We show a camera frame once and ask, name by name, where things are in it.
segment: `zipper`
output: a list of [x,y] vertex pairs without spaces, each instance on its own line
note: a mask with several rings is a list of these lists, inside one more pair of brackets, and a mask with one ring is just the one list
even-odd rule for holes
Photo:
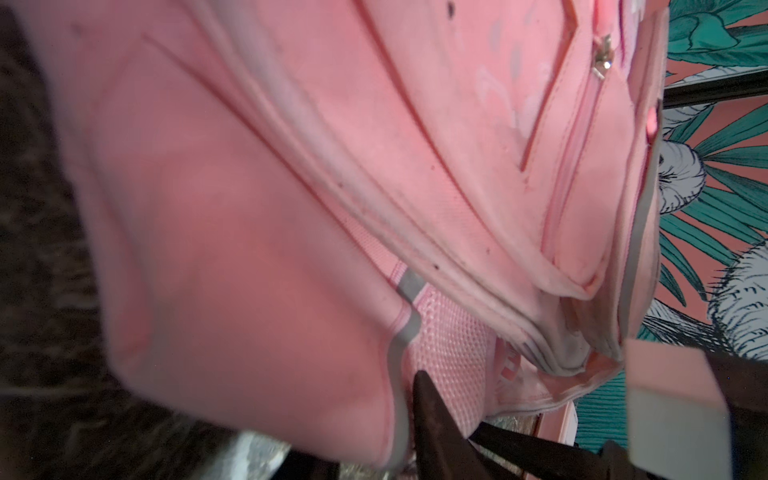
[[594,109],[600,95],[601,86],[614,59],[611,36],[605,35],[594,43],[594,56],[591,72],[587,77],[584,94],[578,106],[578,119],[571,129],[571,136],[565,146],[563,156],[554,182],[552,200],[545,218],[544,232],[541,238],[541,252],[550,261],[554,261],[555,231],[565,209],[565,200],[571,190],[581,151],[587,141],[589,127],[592,125]]

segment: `pink backpack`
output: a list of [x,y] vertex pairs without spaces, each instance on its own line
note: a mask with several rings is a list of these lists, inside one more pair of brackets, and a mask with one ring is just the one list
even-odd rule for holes
[[17,3],[128,388],[396,468],[419,369],[466,435],[621,369],[658,275],[666,9]]

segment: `teal ribbed fabric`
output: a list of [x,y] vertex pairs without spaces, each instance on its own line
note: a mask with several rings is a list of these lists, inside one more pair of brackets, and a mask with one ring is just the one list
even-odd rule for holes
[[[658,341],[644,326],[641,327],[637,338]],[[616,378],[576,401],[576,443],[580,447],[597,452],[607,440],[613,440],[627,448],[627,404],[624,401],[626,391],[622,370]]]

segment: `dark marble surface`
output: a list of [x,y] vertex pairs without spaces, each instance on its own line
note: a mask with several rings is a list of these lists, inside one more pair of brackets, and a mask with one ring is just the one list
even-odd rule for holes
[[[45,86],[0,8],[0,478],[261,480],[288,448],[147,403],[110,374]],[[393,475],[344,465],[342,478]]]

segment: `metal zipper slider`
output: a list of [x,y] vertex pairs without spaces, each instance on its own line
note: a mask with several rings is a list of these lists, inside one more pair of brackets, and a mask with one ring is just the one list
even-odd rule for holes
[[614,51],[611,48],[611,36],[605,35],[602,42],[595,48],[592,73],[597,75],[601,80],[605,80],[605,75],[613,63]]

